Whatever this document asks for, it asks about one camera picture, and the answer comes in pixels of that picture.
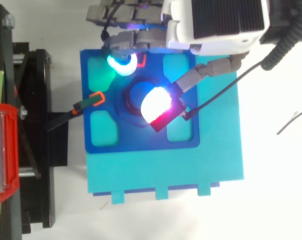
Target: black cable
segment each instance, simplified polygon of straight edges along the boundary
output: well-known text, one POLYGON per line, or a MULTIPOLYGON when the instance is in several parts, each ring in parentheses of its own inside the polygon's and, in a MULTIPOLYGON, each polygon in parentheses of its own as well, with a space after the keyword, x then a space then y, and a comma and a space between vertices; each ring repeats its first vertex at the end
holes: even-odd
POLYGON ((295 22, 290 27, 289 31, 276 44, 275 48, 262 61, 262 69, 266 71, 272 70, 285 55, 302 39, 302 0, 295 0, 297 15, 295 22))
POLYGON ((207 102, 205 102, 204 104, 200 105, 199 107, 190 110, 188 113, 186 113, 183 118, 188 121, 189 119, 191 119, 192 117, 194 117, 196 114, 199 113, 199 111, 201 109, 203 109, 204 107, 206 107, 208 104, 210 104, 211 102, 213 102, 214 100, 216 100, 217 98, 219 98, 223 93, 225 93, 228 89, 230 89, 232 86, 234 86, 235 84, 237 84, 239 82, 239 80, 241 80, 243 77, 245 77, 247 74, 249 74, 252 70, 254 70, 255 68, 257 68, 258 66, 261 65, 262 62, 259 62, 257 64, 255 64, 254 66, 252 66, 251 68, 249 68, 246 72, 244 72, 242 75, 240 75, 238 78, 236 78, 233 82, 231 82, 226 88, 224 88, 223 90, 221 90, 218 94, 216 94, 214 97, 212 97, 211 99, 209 99, 207 102))
POLYGON ((212 97, 206 103, 186 113, 186 115, 184 116, 185 120, 189 120, 194 117, 201 109, 203 109, 208 104, 217 99, 219 96, 221 96, 223 93, 225 93, 228 89, 234 86, 239 80, 241 80, 250 71, 258 67, 259 65, 261 65, 264 70, 269 71, 272 70, 283 59, 283 57, 285 57, 285 55, 302 38, 302 0, 295 0, 295 4, 299 14, 297 15, 295 22, 292 24, 287 34, 282 37, 282 39, 275 46, 275 48, 261 62, 248 69, 245 73, 235 79, 231 84, 229 84, 226 88, 224 88, 214 97, 212 97))
POLYGON ((107 32, 107 28, 110 26, 111 20, 113 18, 113 16, 115 15, 116 11, 118 11, 118 9, 120 8, 120 6, 122 4, 124 4, 125 0, 120 0, 117 5, 114 7, 113 11, 110 13, 109 17, 107 18, 103 31, 101 33, 101 39, 102 41, 107 40, 110 37, 110 34, 107 32))
POLYGON ((281 130, 279 130, 279 132, 277 133, 277 135, 280 135, 282 133, 282 131, 285 130, 285 128, 287 128, 292 122, 294 122, 301 115, 302 115, 302 112, 300 114, 298 114, 296 117, 292 118, 284 127, 282 127, 281 130))

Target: teal platform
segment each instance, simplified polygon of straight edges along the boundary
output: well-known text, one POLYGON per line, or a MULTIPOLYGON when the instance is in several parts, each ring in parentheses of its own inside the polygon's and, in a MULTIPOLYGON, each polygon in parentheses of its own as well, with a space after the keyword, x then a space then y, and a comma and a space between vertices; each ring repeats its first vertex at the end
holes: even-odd
MULTIPOLYGON (((206 63, 212 59, 213 57, 199 57, 197 63, 206 63)), ((166 72, 171 72, 173 78, 179 77, 175 74, 176 66, 165 64, 164 68, 166 72)), ((95 79, 107 76, 99 74, 101 72, 98 71, 102 69, 96 68, 97 72, 89 69, 88 73, 95 75, 95 79)), ((235 78, 236 74, 231 73, 204 79, 198 85, 199 104, 235 78)), ((106 124, 105 119, 97 117, 96 126, 106 124)), ((118 204, 124 202, 125 190, 155 188, 156 199, 161 200, 168 198, 168 186, 197 184, 198 195, 207 196, 211 193, 210 183, 243 179, 237 87, 231 88, 203 109, 199 113, 199 123, 200 144, 195 148, 87 153, 89 193, 111 192, 112 203, 118 204)), ((183 124, 181 119, 171 123, 168 126, 168 138, 188 139, 188 135, 176 134, 181 133, 178 129, 183 124)), ((106 136, 106 143, 112 142, 108 138, 110 135, 106 136)))

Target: coiled black cable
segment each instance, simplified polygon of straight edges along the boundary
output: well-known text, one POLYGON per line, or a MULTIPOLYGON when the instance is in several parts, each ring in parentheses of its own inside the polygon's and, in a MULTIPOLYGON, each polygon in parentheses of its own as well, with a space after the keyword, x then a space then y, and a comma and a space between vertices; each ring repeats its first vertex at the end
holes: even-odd
POLYGON ((266 71, 272 70, 302 38, 302 0, 296 0, 295 2, 299 14, 288 33, 262 60, 261 67, 266 71))

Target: screw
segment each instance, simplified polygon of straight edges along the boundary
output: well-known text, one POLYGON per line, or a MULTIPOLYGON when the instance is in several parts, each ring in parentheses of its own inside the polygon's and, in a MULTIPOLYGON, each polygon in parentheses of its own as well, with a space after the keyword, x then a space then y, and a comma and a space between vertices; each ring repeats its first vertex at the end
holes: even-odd
POLYGON ((52 56, 51 55, 46 55, 46 63, 51 65, 52 64, 52 56))
POLYGON ((2 20, 2 24, 7 29, 14 29, 15 28, 15 18, 11 14, 5 15, 4 19, 2 20))
POLYGON ((20 118, 21 118, 22 120, 24 120, 24 119, 25 119, 25 116, 27 116, 27 110, 25 109, 24 106, 21 106, 21 107, 20 107, 20 118))

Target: white table surface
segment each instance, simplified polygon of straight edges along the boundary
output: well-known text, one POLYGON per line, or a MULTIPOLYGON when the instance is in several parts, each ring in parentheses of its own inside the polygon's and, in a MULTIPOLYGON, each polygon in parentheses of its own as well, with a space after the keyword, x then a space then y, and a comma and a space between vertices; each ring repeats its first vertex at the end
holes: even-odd
MULTIPOLYGON (((85 21, 98 0, 0 0, 16 20, 13 41, 30 42, 53 57, 53 111, 81 100, 79 51, 100 48, 101 27, 85 21)), ((114 34, 118 29, 110 28, 114 34)), ((239 73, 260 61, 272 45, 256 46, 239 73)), ((261 68, 239 83, 245 180, 222 182, 212 195, 171 191, 126 194, 125 204, 87 193, 83 118, 69 123, 68 167, 54 169, 56 222, 32 224, 25 240, 302 240, 302 43, 271 72, 261 68)))

